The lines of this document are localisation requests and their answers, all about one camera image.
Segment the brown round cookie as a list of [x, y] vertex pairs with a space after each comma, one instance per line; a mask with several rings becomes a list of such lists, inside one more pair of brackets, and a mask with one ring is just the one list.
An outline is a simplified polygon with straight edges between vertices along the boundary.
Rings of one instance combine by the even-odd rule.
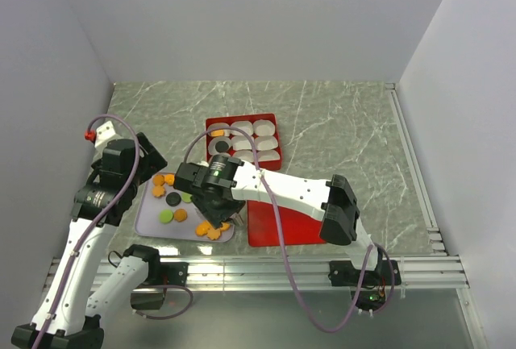
[[173, 218], [177, 222], [183, 222], [188, 218], [188, 212], [185, 209], [177, 209], [173, 212]]

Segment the orange round sandwich cookie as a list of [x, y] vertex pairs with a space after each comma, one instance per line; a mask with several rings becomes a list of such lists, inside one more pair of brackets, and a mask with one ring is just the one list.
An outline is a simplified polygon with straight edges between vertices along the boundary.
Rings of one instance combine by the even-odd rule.
[[212, 138], [217, 138], [217, 137], [223, 137], [223, 136], [226, 136], [226, 131], [223, 130], [223, 129], [217, 129], [217, 130], [213, 130], [211, 133], [210, 133], [210, 137]]

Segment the metal tongs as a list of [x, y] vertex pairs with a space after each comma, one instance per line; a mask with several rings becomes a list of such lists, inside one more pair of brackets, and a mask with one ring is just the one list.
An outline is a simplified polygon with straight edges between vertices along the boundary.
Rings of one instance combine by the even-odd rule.
[[[211, 225], [211, 228], [214, 228], [214, 226], [213, 226], [213, 225], [212, 225], [208, 220], [206, 220], [206, 217], [202, 214], [202, 212], [201, 212], [200, 210], [195, 210], [195, 211], [196, 211], [196, 214], [197, 214], [197, 215], [200, 217], [200, 219], [202, 220], [202, 222], [208, 222], [208, 223]], [[228, 223], [230, 223], [230, 224], [231, 224], [231, 227], [230, 227], [230, 228], [232, 228], [232, 227], [233, 227], [233, 226], [235, 226], [235, 225], [241, 225], [241, 224], [242, 224], [242, 218], [241, 218], [241, 216], [240, 216], [239, 214], [234, 214], [234, 215], [230, 216], [230, 217], [229, 217], [229, 219], [228, 219], [228, 220], [226, 220], [226, 221], [224, 221], [224, 222], [228, 222]]]

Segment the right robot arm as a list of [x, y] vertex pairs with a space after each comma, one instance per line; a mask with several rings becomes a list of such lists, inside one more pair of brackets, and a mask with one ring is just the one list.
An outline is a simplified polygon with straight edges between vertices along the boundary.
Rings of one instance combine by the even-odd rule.
[[246, 202], [275, 204], [304, 214], [321, 223], [322, 240], [344, 247], [359, 281], [372, 284], [383, 274], [382, 254], [364, 229], [356, 195], [345, 177], [304, 179], [216, 156], [208, 165], [181, 163], [173, 186], [190, 194], [215, 228], [240, 212]]

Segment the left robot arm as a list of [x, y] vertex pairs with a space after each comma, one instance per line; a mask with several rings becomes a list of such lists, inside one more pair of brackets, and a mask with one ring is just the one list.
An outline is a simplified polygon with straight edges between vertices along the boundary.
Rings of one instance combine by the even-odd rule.
[[110, 314], [129, 300], [131, 292], [163, 282], [158, 250], [134, 244], [98, 290], [91, 289], [106, 247], [139, 186], [167, 162], [142, 132], [134, 139], [117, 139], [105, 131], [86, 137], [105, 137], [106, 146], [74, 198], [67, 244], [50, 289], [31, 322], [17, 326], [11, 336], [18, 348], [99, 348]]

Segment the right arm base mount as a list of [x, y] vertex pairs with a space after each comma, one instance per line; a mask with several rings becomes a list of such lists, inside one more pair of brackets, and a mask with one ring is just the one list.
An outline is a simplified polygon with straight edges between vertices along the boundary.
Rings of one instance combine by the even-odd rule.
[[[347, 260], [332, 260], [329, 262], [328, 279], [332, 287], [356, 286], [360, 277], [360, 270], [354, 268], [352, 263]], [[398, 263], [391, 260], [383, 260], [379, 263], [379, 268], [374, 271], [365, 271], [362, 286], [372, 288], [378, 285], [399, 286], [402, 278]]]

